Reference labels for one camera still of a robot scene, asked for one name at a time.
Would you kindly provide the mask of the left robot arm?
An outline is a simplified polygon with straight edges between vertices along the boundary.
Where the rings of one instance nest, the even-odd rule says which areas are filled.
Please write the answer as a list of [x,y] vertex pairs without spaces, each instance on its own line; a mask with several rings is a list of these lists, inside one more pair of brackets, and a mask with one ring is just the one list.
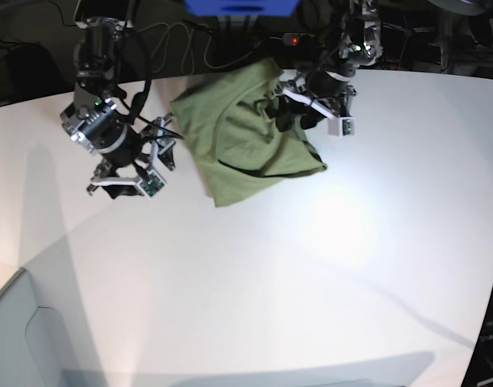
[[376,64],[383,54],[382,22],[377,1],[332,1],[329,25],[315,38],[319,55],[280,80],[271,94],[278,104],[269,114],[280,132],[295,124],[308,130],[326,121],[331,135],[355,134],[350,114],[357,91],[351,84],[360,67]]

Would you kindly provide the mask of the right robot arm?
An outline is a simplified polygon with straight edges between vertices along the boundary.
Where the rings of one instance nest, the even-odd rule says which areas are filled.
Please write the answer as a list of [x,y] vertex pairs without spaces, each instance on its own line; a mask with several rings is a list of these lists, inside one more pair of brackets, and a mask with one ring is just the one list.
[[[90,154],[98,154],[88,194],[104,190],[111,198],[153,198],[166,181],[155,163],[174,170],[173,148],[181,135],[168,128],[173,114],[154,120],[141,114],[152,86],[150,60],[146,78],[131,103],[119,85],[122,49],[127,38],[139,35],[126,23],[109,17],[81,22],[85,38],[77,54],[77,83],[73,101],[61,112],[61,126],[69,138]],[[118,106],[123,104],[125,112]]]

